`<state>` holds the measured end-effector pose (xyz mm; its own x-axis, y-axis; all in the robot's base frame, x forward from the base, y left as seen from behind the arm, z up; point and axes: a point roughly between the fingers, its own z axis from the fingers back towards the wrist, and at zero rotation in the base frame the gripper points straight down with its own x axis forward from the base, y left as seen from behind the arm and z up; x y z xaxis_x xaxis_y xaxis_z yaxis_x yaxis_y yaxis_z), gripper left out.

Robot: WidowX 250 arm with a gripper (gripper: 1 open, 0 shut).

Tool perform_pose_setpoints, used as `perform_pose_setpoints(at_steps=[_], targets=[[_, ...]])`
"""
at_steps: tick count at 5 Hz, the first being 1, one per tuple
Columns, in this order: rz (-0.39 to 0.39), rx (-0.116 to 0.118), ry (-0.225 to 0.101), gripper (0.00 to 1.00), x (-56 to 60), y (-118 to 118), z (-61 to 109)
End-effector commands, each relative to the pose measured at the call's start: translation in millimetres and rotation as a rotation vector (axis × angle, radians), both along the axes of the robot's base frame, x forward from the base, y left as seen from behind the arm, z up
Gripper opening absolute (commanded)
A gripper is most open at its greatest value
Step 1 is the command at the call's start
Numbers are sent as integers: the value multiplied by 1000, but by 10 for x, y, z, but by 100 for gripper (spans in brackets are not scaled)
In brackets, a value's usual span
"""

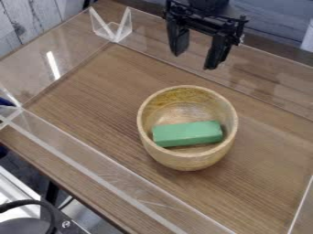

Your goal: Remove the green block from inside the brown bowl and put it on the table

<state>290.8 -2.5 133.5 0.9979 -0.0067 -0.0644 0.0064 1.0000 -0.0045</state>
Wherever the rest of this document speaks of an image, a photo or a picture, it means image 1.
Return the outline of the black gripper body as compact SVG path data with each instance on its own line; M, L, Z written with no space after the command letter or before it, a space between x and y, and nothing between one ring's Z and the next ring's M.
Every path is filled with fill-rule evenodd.
M175 19L186 28L211 37L226 33L232 45L242 43L248 22L246 15L231 7L230 0L166 0L163 19Z

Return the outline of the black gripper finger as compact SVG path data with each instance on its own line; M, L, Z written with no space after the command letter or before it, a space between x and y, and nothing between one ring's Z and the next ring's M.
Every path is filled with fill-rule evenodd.
M190 29L175 19L166 21L168 46L172 54L178 57L190 45Z
M232 46L232 39L226 34L219 32L211 41L211 47L206 55L204 69L215 69L226 60Z

